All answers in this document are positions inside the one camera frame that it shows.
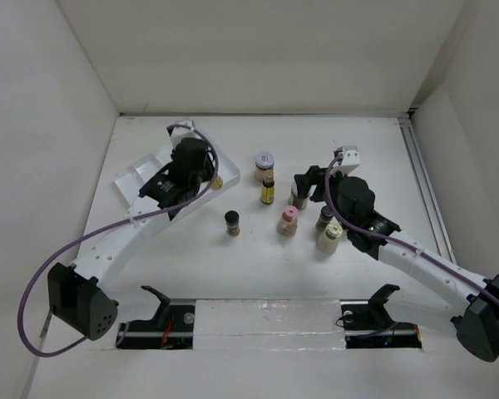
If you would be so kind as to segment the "black cap spice jar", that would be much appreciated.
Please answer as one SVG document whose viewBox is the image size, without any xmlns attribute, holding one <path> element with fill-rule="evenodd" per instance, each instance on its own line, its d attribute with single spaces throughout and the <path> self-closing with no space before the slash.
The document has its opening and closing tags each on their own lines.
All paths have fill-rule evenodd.
<svg viewBox="0 0 499 399">
<path fill-rule="evenodd" d="M 240 234 L 240 215 L 235 210 L 229 210 L 225 213 L 225 223 L 227 234 L 236 237 Z"/>
</svg>

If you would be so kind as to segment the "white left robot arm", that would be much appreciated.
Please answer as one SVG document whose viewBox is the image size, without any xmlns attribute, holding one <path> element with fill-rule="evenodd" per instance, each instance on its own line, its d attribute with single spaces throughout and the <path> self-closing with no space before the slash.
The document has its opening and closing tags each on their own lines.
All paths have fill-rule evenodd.
<svg viewBox="0 0 499 399">
<path fill-rule="evenodd" d="M 138 189 L 127 216 L 106 229 L 89 254 L 50 268 L 52 314 L 85 339 L 105 335 L 116 321 L 118 304 L 102 285 L 117 276 L 142 244 L 204 203 L 219 166 L 206 138 L 188 135 L 175 143 L 169 161 Z"/>
</svg>

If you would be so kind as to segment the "yellow label bottle gold cap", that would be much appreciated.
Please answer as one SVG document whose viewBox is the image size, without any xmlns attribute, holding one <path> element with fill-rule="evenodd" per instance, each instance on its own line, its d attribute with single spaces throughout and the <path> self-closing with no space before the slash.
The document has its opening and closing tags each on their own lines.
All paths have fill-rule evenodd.
<svg viewBox="0 0 499 399">
<path fill-rule="evenodd" d="M 211 188 L 212 188 L 213 190 L 220 190 L 220 189 L 222 188 L 222 186 L 223 186 L 223 180 L 222 180 L 222 178 L 218 175 L 218 176 L 215 178 L 215 180 L 213 181 Z"/>
</svg>

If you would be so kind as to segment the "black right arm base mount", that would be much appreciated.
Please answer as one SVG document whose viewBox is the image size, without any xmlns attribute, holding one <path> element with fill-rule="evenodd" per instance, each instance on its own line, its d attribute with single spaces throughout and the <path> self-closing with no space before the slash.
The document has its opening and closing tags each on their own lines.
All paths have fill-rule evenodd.
<svg viewBox="0 0 499 399">
<path fill-rule="evenodd" d="M 400 289 L 385 284 L 368 299 L 340 301 L 340 316 L 334 326 L 341 328 L 347 349 L 422 349 L 416 324 L 393 321 L 384 305 Z"/>
</svg>

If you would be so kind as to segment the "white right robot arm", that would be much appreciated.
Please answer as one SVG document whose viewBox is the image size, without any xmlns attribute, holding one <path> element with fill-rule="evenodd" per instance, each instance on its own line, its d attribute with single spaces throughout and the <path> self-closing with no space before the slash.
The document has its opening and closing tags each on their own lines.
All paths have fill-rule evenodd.
<svg viewBox="0 0 499 399">
<path fill-rule="evenodd" d="M 389 298 L 400 287 L 387 283 L 368 300 L 375 336 L 397 323 L 420 324 L 455 336 L 485 362 L 499 358 L 499 274 L 487 278 L 427 250 L 375 210 L 375 194 L 365 180 L 338 168 L 313 165 L 294 176 L 293 188 L 292 196 L 302 202 L 324 202 L 356 250 L 398 269 L 444 302 L 442 310 L 407 302 L 397 307 Z"/>
</svg>

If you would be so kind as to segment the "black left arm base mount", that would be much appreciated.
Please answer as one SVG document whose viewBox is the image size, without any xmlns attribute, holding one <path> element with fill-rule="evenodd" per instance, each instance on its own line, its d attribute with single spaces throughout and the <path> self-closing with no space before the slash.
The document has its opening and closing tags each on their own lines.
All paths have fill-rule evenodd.
<svg viewBox="0 0 499 399">
<path fill-rule="evenodd" d="M 196 301 L 170 299 L 159 290 L 143 285 L 159 301 L 147 320 L 121 323 L 115 347 L 122 350 L 190 350 L 193 348 Z"/>
</svg>

